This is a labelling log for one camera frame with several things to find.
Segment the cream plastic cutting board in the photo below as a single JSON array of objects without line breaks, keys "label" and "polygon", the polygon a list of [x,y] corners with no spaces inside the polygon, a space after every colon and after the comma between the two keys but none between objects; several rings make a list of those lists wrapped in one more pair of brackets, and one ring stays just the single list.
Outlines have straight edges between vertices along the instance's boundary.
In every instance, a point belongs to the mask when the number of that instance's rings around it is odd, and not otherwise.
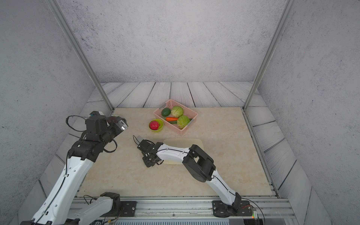
[{"label": "cream plastic cutting board", "polygon": [[204,145],[200,139],[172,138],[172,139],[165,139],[163,143],[177,148],[188,148],[191,147],[193,144],[195,144],[199,146],[202,150],[204,150]]}]

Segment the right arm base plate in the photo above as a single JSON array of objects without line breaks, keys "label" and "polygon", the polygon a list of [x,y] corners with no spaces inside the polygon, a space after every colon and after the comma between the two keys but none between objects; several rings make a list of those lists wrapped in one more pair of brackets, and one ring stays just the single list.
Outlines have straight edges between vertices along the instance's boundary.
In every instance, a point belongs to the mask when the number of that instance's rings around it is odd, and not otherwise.
[{"label": "right arm base plate", "polygon": [[254,213],[249,201],[235,202],[233,205],[224,204],[222,201],[212,201],[213,215],[219,218],[251,217]]}]

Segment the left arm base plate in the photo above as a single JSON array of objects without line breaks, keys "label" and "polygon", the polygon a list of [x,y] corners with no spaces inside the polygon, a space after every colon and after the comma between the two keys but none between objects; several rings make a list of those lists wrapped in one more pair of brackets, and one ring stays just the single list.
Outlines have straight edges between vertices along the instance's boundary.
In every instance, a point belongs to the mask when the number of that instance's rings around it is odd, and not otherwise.
[{"label": "left arm base plate", "polygon": [[112,204],[111,210],[101,217],[134,217],[136,207],[137,201],[117,201]]}]

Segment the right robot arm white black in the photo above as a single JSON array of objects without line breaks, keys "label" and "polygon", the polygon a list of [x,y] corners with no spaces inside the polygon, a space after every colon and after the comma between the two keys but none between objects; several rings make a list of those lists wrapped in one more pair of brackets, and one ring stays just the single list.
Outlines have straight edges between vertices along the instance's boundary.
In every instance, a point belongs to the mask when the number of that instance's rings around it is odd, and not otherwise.
[{"label": "right robot arm white black", "polygon": [[178,148],[162,142],[142,140],[137,148],[143,155],[146,167],[158,165],[165,160],[181,162],[194,179],[207,183],[216,192],[229,213],[236,214],[241,209],[242,197],[226,184],[218,173],[214,160],[198,145]]}]

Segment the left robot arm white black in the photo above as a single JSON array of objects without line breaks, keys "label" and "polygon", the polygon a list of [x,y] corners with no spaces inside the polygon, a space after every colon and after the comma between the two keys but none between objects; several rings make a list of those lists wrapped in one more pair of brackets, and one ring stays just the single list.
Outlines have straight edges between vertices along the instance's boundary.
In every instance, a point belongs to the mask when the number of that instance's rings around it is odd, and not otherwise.
[{"label": "left robot arm white black", "polygon": [[70,216],[69,210],[86,174],[105,146],[128,128],[120,116],[106,117],[98,111],[85,119],[86,130],[67,153],[64,169],[56,184],[31,220],[22,225],[89,225],[101,216],[118,216],[121,212],[119,194],[106,192],[94,202]]}]

